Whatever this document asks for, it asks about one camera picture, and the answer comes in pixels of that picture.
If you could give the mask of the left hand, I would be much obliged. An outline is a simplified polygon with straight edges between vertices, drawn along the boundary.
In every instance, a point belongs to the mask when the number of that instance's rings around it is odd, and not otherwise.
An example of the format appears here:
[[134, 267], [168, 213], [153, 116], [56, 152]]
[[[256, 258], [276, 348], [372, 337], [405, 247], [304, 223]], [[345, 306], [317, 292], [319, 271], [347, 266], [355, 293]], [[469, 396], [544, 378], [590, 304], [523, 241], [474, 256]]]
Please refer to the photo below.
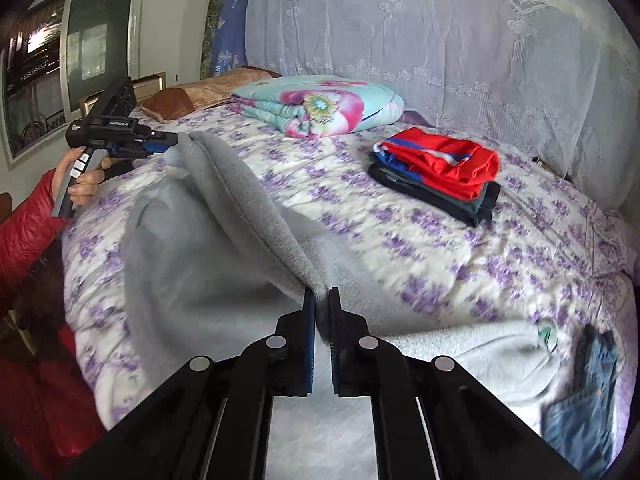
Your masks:
[[[58, 197], [63, 179], [66, 175], [67, 167], [80, 157], [83, 148], [73, 148], [69, 150], [61, 159], [60, 163], [54, 170], [51, 182], [51, 197], [55, 200]], [[93, 196], [98, 192], [99, 185], [105, 180], [105, 170], [112, 166], [112, 161], [108, 156], [102, 158], [99, 166], [95, 170], [85, 171], [81, 174], [74, 185], [72, 185], [67, 194], [70, 200], [76, 206], [85, 206], [90, 203]]]

